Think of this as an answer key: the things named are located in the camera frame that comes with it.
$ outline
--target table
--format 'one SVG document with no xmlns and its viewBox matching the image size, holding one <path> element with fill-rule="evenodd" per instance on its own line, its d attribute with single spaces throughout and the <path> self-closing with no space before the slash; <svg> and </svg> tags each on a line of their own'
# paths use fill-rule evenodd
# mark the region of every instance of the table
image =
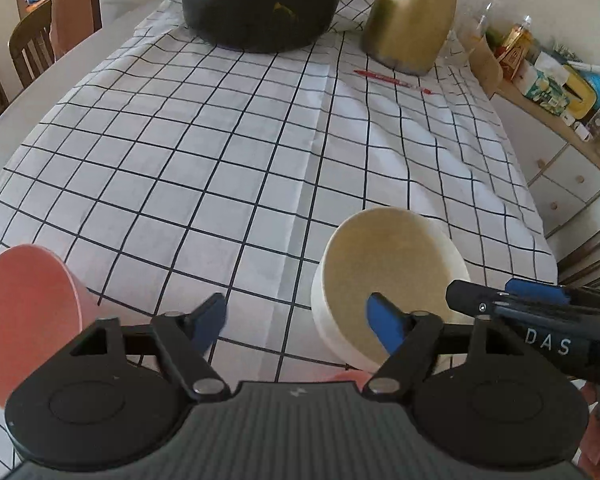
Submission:
<svg viewBox="0 0 600 480">
<path fill-rule="evenodd" d="M 353 72 L 396 76 L 359 50 L 371 1 L 342 0 L 317 43 L 268 56 L 204 43 L 180 0 L 165 0 L 8 161 L 0 252 L 50 248 L 126 323 L 225 293 L 208 359 L 231 386 L 347 367 L 318 337 L 309 292 L 329 236 L 364 208 L 432 219 L 476 282 L 554 281 L 516 157 L 469 69 L 398 75 L 431 94 Z M 0 475 L 13 463 L 0 426 Z"/>
<path fill-rule="evenodd" d="M 53 63 L 0 115 L 0 172 L 29 132 L 74 85 L 134 33 L 162 0 L 120 16 Z"/>
</svg>

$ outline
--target screw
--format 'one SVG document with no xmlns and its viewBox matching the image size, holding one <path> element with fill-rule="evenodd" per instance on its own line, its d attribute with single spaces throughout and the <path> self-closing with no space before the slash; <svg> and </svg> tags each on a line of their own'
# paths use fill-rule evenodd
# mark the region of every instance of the screw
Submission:
<svg viewBox="0 0 600 480">
<path fill-rule="evenodd" d="M 193 391 L 202 396 L 217 395 L 224 390 L 224 383 L 220 379 L 206 378 L 193 383 Z"/>
<path fill-rule="evenodd" d="M 369 381 L 369 389 L 376 395 L 394 394 L 400 390 L 400 383 L 391 377 L 378 377 Z"/>
</svg>

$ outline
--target black pot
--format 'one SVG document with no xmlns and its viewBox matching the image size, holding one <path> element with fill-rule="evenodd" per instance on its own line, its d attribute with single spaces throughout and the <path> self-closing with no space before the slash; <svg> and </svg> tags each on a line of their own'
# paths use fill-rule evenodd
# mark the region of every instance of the black pot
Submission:
<svg viewBox="0 0 600 480">
<path fill-rule="evenodd" d="M 340 0 L 182 0 L 187 25 L 232 50 L 282 52 L 313 43 Z"/>
</svg>

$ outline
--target chair backrest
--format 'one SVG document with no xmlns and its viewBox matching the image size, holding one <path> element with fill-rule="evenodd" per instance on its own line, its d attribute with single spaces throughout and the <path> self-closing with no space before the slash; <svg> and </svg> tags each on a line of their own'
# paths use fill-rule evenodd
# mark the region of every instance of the chair backrest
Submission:
<svg viewBox="0 0 600 480">
<path fill-rule="evenodd" d="M 600 231 L 558 262 L 558 282 L 600 288 Z"/>
<path fill-rule="evenodd" d="M 9 52 L 22 86 L 26 88 L 56 62 L 51 46 L 51 6 L 47 0 L 25 16 L 9 39 Z M 100 0 L 91 0 L 94 32 L 102 28 Z"/>
</svg>

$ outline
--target yellow container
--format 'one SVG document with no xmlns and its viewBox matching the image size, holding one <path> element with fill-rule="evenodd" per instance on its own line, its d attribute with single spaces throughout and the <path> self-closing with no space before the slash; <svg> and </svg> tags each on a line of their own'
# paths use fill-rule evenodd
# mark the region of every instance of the yellow container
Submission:
<svg viewBox="0 0 600 480">
<path fill-rule="evenodd" d="M 569 72 L 569 78 L 564 85 L 564 90 L 570 99 L 567 110 L 578 121 L 589 113 L 596 104 L 598 96 L 589 83 L 570 65 L 565 63 L 563 67 Z"/>
<path fill-rule="evenodd" d="M 375 0 L 362 50 L 399 72 L 425 75 L 445 43 L 456 0 Z"/>
</svg>

